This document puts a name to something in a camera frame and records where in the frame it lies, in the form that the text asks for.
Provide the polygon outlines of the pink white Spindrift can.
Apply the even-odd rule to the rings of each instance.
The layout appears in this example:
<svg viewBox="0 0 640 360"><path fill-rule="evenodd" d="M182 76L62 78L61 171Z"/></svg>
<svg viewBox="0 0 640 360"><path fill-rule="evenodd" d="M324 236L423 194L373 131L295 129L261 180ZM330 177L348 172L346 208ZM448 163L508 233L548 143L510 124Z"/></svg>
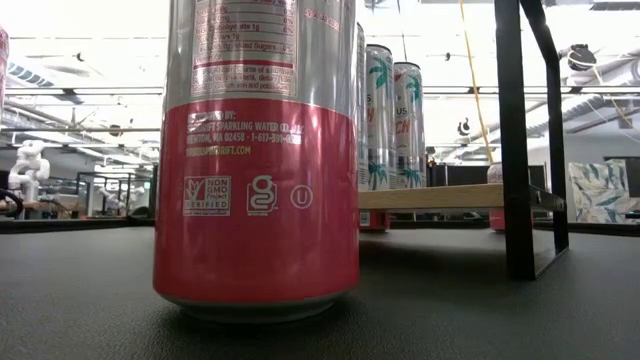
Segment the pink white Spindrift can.
<svg viewBox="0 0 640 360"><path fill-rule="evenodd" d="M357 0L171 0L153 287L221 322L359 279Z"/></svg>
<svg viewBox="0 0 640 360"><path fill-rule="evenodd" d="M487 171L487 182L489 184L494 184L501 183L502 181L502 164L500 162L492 163ZM505 231L505 216L503 208L494 208L489 211L489 226L492 230L498 233L503 233Z"/></svg>

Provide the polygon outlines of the silver Celsius Peach Vibe can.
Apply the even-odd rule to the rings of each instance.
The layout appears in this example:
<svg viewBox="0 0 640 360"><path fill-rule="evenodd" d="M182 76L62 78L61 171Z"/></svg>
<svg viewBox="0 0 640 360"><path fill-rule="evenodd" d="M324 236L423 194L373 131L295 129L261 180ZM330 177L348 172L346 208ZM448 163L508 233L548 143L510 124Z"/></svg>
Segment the silver Celsius Peach Vibe can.
<svg viewBox="0 0 640 360"><path fill-rule="evenodd" d="M369 187L371 191L395 189L393 57L378 44L368 44L365 55Z"/></svg>
<svg viewBox="0 0 640 360"><path fill-rule="evenodd" d="M395 143L398 186L426 186L423 87L420 67L412 62L394 64Z"/></svg>
<svg viewBox="0 0 640 360"><path fill-rule="evenodd" d="M358 190L369 189L368 171L368 125L366 120L366 76L365 76L365 36L360 24L356 25L356 106L357 106L357 162Z"/></svg>

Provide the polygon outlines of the wooden shelf black metal frame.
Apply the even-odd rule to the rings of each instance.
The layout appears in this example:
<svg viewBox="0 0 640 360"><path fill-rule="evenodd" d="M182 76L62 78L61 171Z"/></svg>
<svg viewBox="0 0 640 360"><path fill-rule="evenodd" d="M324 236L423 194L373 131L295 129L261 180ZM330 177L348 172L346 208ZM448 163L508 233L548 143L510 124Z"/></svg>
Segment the wooden shelf black metal frame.
<svg viewBox="0 0 640 360"><path fill-rule="evenodd" d="M493 0L503 182L368 192L363 210L499 208L505 215L507 273L535 280L569 250L560 58L541 0ZM524 14L545 61L551 190L530 184L520 15ZM532 211L551 212L554 247L534 250Z"/></svg>

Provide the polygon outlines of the leaf patterned cushion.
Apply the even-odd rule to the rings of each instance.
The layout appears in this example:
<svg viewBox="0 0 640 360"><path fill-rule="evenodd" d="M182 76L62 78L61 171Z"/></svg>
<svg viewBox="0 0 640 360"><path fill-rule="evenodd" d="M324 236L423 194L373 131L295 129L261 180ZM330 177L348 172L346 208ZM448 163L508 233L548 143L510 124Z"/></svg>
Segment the leaf patterned cushion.
<svg viewBox="0 0 640 360"><path fill-rule="evenodd" d="M568 164L576 221L640 224L640 160Z"/></svg>

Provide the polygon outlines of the black background cabinet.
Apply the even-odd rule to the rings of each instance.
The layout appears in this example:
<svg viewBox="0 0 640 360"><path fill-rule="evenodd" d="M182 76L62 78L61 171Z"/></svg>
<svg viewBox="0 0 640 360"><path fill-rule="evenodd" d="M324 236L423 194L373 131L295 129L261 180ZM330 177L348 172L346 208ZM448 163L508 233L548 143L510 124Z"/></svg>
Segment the black background cabinet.
<svg viewBox="0 0 640 360"><path fill-rule="evenodd" d="M436 164L426 169L428 187L485 184L488 166L462 166ZM541 189L547 188L547 177L543 165L529 166L530 183Z"/></svg>

